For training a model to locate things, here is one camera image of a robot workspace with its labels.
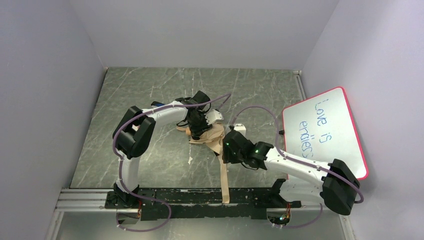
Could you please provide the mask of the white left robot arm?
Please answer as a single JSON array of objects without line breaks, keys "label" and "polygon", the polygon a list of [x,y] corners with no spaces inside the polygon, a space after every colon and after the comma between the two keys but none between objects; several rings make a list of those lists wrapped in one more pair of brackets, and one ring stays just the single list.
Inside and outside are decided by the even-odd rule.
[{"label": "white left robot arm", "polygon": [[150,108],[130,107],[113,133],[113,150],[118,155],[118,179],[113,191],[127,208],[138,202],[138,169],[140,157],[148,149],[156,127],[176,124],[187,125],[191,137],[198,140],[212,128],[205,106],[211,99],[202,91],[193,97],[180,97],[163,104],[157,101]]}]

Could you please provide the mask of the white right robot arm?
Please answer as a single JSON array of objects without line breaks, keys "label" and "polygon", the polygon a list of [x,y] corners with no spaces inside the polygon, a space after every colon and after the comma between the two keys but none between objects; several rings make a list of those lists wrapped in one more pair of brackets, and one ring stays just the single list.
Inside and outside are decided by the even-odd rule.
[{"label": "white right robot arm", "polygon": [[332,162],[309,160],[263,141],[252,143],[242,133],[231,130],[223,142],[223,162],[242,164],[253,170],[272,170],[308,182],[299,186],[289,182],[279,187],[279,196],[286,202],[305,201],[324,204],[333,212],[348,216],[354,204],[362,203],[360,183],[347,164],[339,159]]}]

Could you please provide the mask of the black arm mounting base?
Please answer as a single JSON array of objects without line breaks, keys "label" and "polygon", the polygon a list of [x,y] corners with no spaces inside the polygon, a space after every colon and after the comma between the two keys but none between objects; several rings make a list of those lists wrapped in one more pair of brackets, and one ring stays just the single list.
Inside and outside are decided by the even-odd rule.
[{"label": "black arm mounting base", "polygon": [[109,191],[104,208],[137,216],[141,221],[197,218],[249,217],[267,219],[267,210],[300,208],[300,201],[287,202],[274,187],[230,188],[229,203],[223,203],[220,188],[140,188],[139,195],[123,197]]}]

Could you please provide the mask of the beige folding umbrella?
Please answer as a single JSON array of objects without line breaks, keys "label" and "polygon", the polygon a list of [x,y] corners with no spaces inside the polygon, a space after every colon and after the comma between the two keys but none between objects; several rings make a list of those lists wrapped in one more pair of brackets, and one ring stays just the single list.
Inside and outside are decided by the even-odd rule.
[{"label": "beige folding umbrella", "polygon": [[223,161],[223,139],[225,136],[225,128],[221,123],[213,123],[212,128],[200,135],[199,140],[194,140],[191,137],[188,141],[192,145],[206,145],[215,154],[220,163],[220,188],[222,203],[230,203],[230,189],[228,181],[228,168],[227,164]]}]

